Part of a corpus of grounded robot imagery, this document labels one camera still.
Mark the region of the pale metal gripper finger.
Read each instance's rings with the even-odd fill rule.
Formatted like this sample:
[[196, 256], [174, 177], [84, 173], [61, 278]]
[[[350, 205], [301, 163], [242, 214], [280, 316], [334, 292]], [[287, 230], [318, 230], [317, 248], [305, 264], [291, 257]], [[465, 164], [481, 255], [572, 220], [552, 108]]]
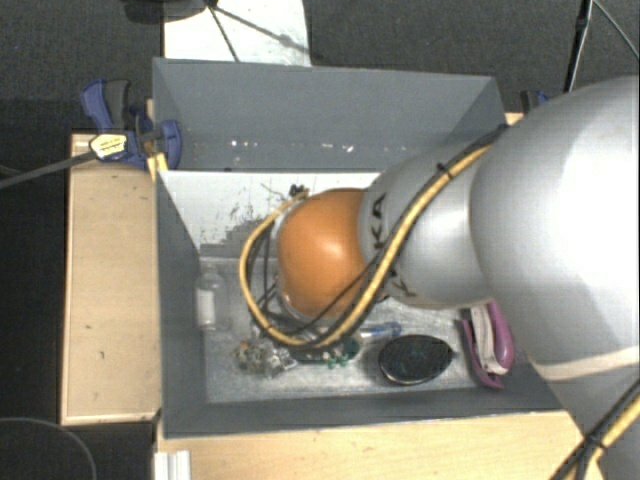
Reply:
[[278, 377], [298, 366], [286, 348], [271, 348], [264, 358], [264, 374], [266, 377]]
[[245, 371], [264, 371], [266, 368], [268, 347], [261, 341], [241, 341], [234, 352], [240, 369]]

